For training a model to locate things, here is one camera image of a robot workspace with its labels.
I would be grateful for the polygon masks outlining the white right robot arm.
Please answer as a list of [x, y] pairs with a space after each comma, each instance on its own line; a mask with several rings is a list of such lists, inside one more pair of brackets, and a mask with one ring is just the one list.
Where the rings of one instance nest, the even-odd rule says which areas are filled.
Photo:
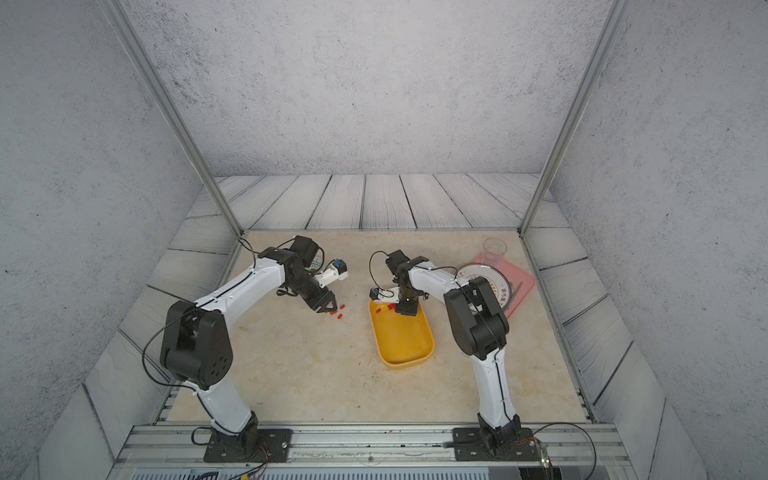
[[420, 298], [436, 298], [445, 306], [453, 338], [472, 360], [483, 446], [496, 454], [526, 438], [506, 378], [509, 323], [488, 280], [461, 278], [423, 256], [410, 258], [400, 250], [387, 254], [385, 264], [396, 288], [390, 297], [377, 298], [393, 303], [398, 314], [414, 316]]

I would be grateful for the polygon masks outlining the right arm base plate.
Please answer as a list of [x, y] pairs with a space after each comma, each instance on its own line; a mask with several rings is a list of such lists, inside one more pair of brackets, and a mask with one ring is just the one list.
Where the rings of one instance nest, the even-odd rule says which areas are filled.
[[461, 462], [537, 462], [539, 448], [529, 428], [454, 428], [450, 447]]

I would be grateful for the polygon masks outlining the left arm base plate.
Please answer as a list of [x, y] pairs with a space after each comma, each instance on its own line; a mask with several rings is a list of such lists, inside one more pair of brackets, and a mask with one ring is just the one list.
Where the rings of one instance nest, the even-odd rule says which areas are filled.
[[285, 463], [292, 439], [291, 429], [244, 430], [237, 436], [214, 430], [203, 461], [206, 463]]

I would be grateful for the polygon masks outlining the yellow plastic storage box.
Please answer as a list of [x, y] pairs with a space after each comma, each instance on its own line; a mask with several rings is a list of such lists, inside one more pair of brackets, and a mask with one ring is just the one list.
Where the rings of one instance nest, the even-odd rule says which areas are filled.
[[[435, 340], [423, 308], [419, 306], [415, 316], [407, 316], [388, 310], [388, 305], [373, 300], [368, 303], [381, 361], [388, 368], [398, 370], [428, 360], [434, 353]], [[381, 309], [380, 314], [375, 313], [377, 309]]]

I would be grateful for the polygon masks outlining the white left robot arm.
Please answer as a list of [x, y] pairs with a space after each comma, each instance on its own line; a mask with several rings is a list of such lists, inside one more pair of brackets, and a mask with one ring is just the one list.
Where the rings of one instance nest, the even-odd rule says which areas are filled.
[[173, 304], [162, 331], [160, 363], [192, 390], [209, 415], [208, 448], [223, 450], [215, 459], [246, 459], [266, 451], [257, 416], [229, 374], [237, 321], [273, 292], [299, 297], [316, 313], [333, 313], [338, 305], [329, 285], [348, 276], [343, 260], [326, 261], [324, 250], [305, 236], [252, 256], [251, 266], [233, 280], [195, 301]]

